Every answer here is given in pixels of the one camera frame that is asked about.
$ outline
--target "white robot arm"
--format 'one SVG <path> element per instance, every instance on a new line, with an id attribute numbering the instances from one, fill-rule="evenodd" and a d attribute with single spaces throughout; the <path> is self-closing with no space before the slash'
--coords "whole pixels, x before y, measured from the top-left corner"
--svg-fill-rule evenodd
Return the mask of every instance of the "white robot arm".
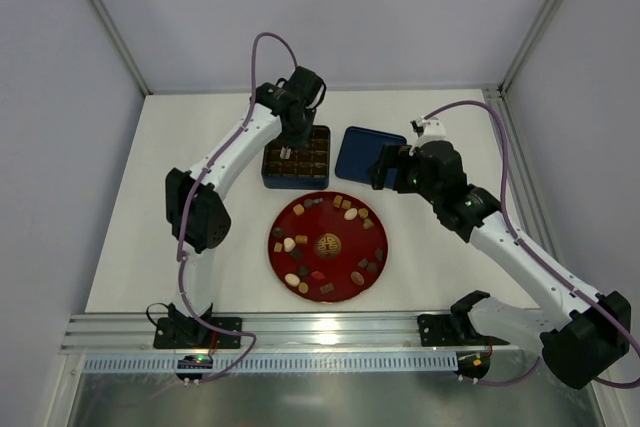
<path id="1" fill-rule="evenodd" d="M 629 331 L 627 300 L 618 292 L 605 297 L 562 267 L 507 221 L 495 197 L 467 183 L 462 159 L 451 143 L 425 142 L 424 123 L 412 124 L 420 135 L 419 146 L 383 147 L 369 170 L 372 187 L 384 188 L 388 170 L 397 169 L 393 190 L 422 196 L 444 227 L 495 260 L 541 308 L 518 309 L 485 292 L 471 293 L 451 308 L 461 341 L 487 336 L 518 345 L 542 357 L 573 388 L 582 388 L 625 355 L 628 340 L 598 309 Z"/>

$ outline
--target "black motor joint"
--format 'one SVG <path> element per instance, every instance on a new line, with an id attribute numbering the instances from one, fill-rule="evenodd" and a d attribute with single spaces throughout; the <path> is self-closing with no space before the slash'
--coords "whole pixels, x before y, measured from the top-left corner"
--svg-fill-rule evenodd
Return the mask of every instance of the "black motor joint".
<path id="1" fill-rule="evenodd" d="M 327 86 L 315 72 L 296 67 L 289 80 L 265 83 L 256 89 L 256 102 L 280 117 L 282 133 L 277 140 L 292 149 L 306 149 L 316 108 L 324 100 Z"/>

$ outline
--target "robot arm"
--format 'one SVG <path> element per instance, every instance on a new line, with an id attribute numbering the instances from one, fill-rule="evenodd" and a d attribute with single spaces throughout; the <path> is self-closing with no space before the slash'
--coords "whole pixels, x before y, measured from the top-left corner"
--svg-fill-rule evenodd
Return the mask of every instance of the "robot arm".
<path id="1" fill-rule="evenodd" d="M 231 184 L 274 139 L 288 148 L 306 147 L 325 91 L 324 81 L 304 67 L 297 67 L 289 80 L 258 87 L 249 122 L 242 117 L 222 142 L 191 169 L 182 172 L 174 168 L 167 175 L 166 216 L 173 236 L 179 239 L 187 195 L 204 170 L 191 202 L 184 240 L 196 254 L 220 245 L 231 228 L 231 217 L 223 203 Z"/>
<path id="2" fill-rule="evenodd" d="M 451 143 L 420 142 L 418 147 L 385 146 L 369 170 L 372 187 L 384 188 L 389 169 L 397 169 L 393 190 L 417 193 L 440 221 L 466 243 L 495 260 L 540 306 L 542 312 L 518 309 L 475 292 L 452 306 L 463 318 L 460 338 L 491 336 L 541 356 L 565 384 L 582 388 L 629 350 L 629 343 L 601 314 L 576 296 L 599 304 L 627 330 L 631 307 L 618 292 L 603 296 L 562 267 L 518 226 L 508 228 L 500 202 L 486 190 L 467 183 L 462 159 Z M 525 243 L 552 269 L 545 270 L 519 243 Z M 573 285 L 568 289 L 558 279 Z"/>

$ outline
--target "black bracket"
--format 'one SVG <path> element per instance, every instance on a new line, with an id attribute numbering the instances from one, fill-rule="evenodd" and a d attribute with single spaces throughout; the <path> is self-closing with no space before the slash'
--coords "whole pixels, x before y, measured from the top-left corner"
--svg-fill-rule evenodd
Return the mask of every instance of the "black bracket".
<path id="1" fill-rule="evenodd" d="M 212 307 L 200 317 L 205 322 L 225 330 L 242 332 L 242 318 L 214 317 Z M 212 331 L 200 325 L 193 318 L 187 317 L 175 305 L 169 304 L 167 317 L 158 319 L 153 339 L 153 348 L 159 350 L 175 349 L 209 349 L 212 343 Z M 218 349 L 239 349 L 240 338 L 216 333 Z"/>
<path id="2" fill-rule="evenodd" d="M 190 172 L 171 169 L 165 179 L 166 216 L 171 224 L 171 234 L 177 239 L 187 194 L 195 180 Z M 185 241 L 199 254 L 205 249 L 214 249 L 224 240 L 231 229 L 231 217 L 220 195 L 211 184 L 199 185 L 196 197 L 188 212 Z"/>

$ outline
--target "blue tray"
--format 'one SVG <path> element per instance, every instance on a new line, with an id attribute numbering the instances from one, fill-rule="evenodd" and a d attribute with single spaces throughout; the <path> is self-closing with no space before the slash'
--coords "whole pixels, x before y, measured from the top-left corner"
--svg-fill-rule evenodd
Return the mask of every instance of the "blue tray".
<path id="1" fill-rule="evenodd" d="M 363 129 L 362 127 L 347 128 L 336 162 L 336 177 L 371 185 L 367 169 L 378 160 L 384 144 L 406 145 L 407 139 L 401 135 Z M 395 169 L 389 170 L 385 187 L 392 188 L 395 180 Z"/>

